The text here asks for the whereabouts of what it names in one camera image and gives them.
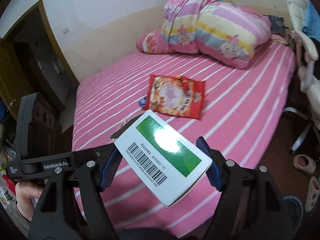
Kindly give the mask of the person's left hand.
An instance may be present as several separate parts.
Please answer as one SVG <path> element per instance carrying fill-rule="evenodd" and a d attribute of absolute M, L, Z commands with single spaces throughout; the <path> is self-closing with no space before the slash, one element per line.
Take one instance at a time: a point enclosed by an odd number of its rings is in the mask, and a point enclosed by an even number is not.
<path fill-rule="evenodd" d="M 16 184 L 16 206 L 20 214 L 29 222 L 34 214 L 34 207 L 31 199 L 39 199 L 43 188 L 31 182 L 22 181 Z"/>

